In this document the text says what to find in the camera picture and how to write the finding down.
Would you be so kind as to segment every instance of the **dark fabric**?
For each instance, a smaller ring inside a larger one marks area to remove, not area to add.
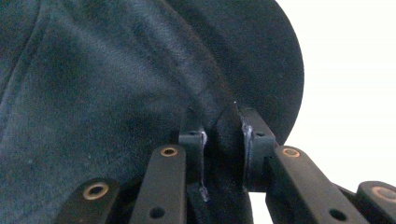
[[[51,223],[81,183],[141,177],[195,108],[209,136],[198,223],[251,223],[235,103],[282,144],[304,72],[274,1],[2,1],[0,222]]]

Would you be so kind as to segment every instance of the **white wall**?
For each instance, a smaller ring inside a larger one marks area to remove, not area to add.
[[[303,104],[286,145],[334,183],[396,186],[396,1],[278,0],[304,57]],[[255,223],[272,223],[250,194]]]

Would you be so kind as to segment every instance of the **white background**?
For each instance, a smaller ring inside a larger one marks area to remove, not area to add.
[[[303,104],[286,143],[333,182],[396,186],[396,1],[278,0],[304,57]],[[256,224],[272,223],[250,193]]]

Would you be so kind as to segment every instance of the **metal grommet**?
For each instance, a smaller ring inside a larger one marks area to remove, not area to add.
[[[105,196],[107,192],[108,192],[108,185],[104,182],[98,182],[91,184],[90,186],[85,188],[82,196],[84,196],[86,200],[96,200]]]
[[[376,197],[382,200],[389,203],[396,203],[396,192],[391,189],[377,186],[372,188],[372,192]]]
[[[300,152],[298,152],[296,149],[293,148],[284,148],[282,150],[282,153],[288,157],[293,157],[293,158],[300,157]]]
[[[176,156],[177,154],[177,149],[174,147],[166,147],[163,150],[161,150],[161,155],[165,157],[173,157]]]

